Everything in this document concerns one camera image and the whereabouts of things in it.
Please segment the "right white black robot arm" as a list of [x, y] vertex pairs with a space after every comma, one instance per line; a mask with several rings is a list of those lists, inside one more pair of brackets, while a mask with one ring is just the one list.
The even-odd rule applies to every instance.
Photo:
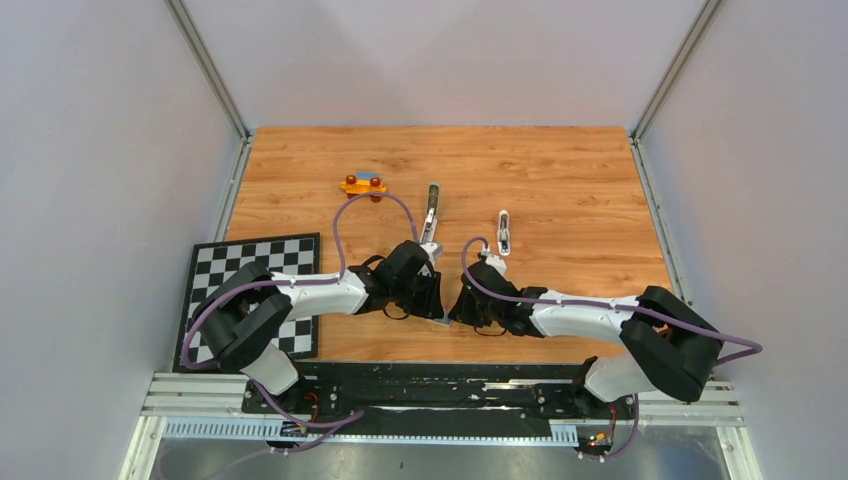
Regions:
[[496, 323], [515, 336], [582, 337], [624, 348], [582, 365], [570, 392], [580, 415], [596, 417], [612, 401], [643, 392], [660, 391], [682, 402], [701, 398], [724, 342], [669, 290], [649, 286], [636, 296], [574, 296], [517, 288], [504, 273], [488, 261], [472, 264], [449, 318], [472, 327]]

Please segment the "small white stapler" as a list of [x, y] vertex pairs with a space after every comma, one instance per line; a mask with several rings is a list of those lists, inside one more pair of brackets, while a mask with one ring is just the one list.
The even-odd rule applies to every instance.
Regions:
[[509, 256], [511, 254], [511, 236], [510, 236], [510, 214], [507, 210], [499, 212], [497, 242], [499, 254]]

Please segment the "grey white stapler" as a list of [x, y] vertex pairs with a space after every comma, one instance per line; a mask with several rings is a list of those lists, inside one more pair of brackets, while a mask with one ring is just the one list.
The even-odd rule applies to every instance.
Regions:
[[431, 243], [434, 239], [438, 222], [439, 198], [440, 185], [431, 183], [428, 186], [426, 212], [419, 240], [421, 244]]

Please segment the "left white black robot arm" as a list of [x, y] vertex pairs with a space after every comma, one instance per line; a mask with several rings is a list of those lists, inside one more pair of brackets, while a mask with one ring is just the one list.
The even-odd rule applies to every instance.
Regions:
[[250, 262], [193, 313], [186, 339], [201, 338], [211, 359], [198, 362], [183, 352], [181, 360], [191, 369], [243, 373], [268, 392], [279, 411], [296, 412], [307, 389], [294, 361], [274, 343], [279, 329], [292, 320], [385, 312], [389, 305], [403, 317], [440, 319], [435, 261], [441, 253], [438, 243], [404, 241], [386, 257], [375, 255], [335, 274], [288, 275]]

